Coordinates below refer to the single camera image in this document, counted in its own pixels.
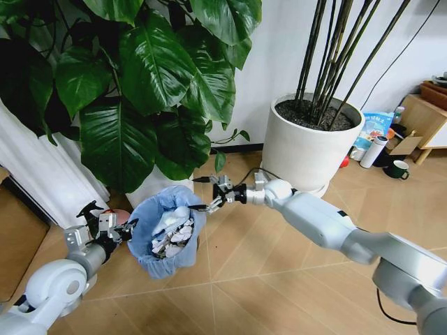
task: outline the white bottle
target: white bottle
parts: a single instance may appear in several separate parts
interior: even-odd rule
[[[371,143],[368,151],[366,151],[366,154],[363,156],[362,160],[360,161],[360,166],[365,169],[370,168],[372,163],[374,163],[377,156],[385,147],[386,142],[388,142],[388,140],[385,136],[377,136],[374,139],[374,142]]]
[[[405,111],[405,107],[399,106],[394,111],[393,123],[398,124],[402,120],[402,113]]]

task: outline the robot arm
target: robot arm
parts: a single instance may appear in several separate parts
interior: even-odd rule
[[[87,221],[92,226],[94,217]],[[122,242],[131,238],[136,221],[117,224],[117,215],[96,218],[96,236],[89,237],[87,226],[64,231],[68,255],[37,270],[29,279],[22,298],[0,316],[0,333],[5,335],[45,335],[56,321],[79,306],[82,297],[96,283],[96,272]]]
[[[417,313],[421,335],[442,335],[447,330],[447,263],[433,253],[389,232],[371,233],[356,227],[342,210],[309,193],[297,192],[284,180],[267,182],[255,174],[253,186],[233,186],[228,177],[202,177],[212,182],[210,206],[193,209],[213,213],[225,203],[265,204],[279,211],[288,223],[318,246],[340,251],[349,259],[372,264],[380,258],[372,280],[396,304]]]

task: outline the wooden side table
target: wooden side table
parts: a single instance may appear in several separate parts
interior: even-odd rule
[[[416,160],[421,165],[433,149],[447,148],[447,111],[423,100],[419,95],[409,94],[402,106],[401,125],[410,133],[416,130],[416,136],[422,136],[418,147],[422,153]]]

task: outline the tiled floor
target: tiled floor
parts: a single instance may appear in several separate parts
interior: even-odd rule
[[[223,170],[236,182],[260,153],[230,154]],[[211,159],[197,175],[213,173]],[[447,258],[447,152],[434,152],[408,180],[351,161],[324,199],[375,232],[390,230]],[[198,185],[207,202],[211,188]],[[154,281],[127,246],[101,269],[81,306],[59,319],[50,334],[417,334],[385,319],[377,306],[374,267],[317,248],[281,215],[230,204],[210,216],[201,233],[197,264]],[[51,235],[37,264],[63,257],[60,232]],[[414,315],[385,299],[397,318]]]

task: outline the green mug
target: green mug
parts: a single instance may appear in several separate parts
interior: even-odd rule
[[[391,178],[408,179],[410,172],[408,172],[409,166],[404,161],[393,161],[393,163],[385,167],[383,171]]]

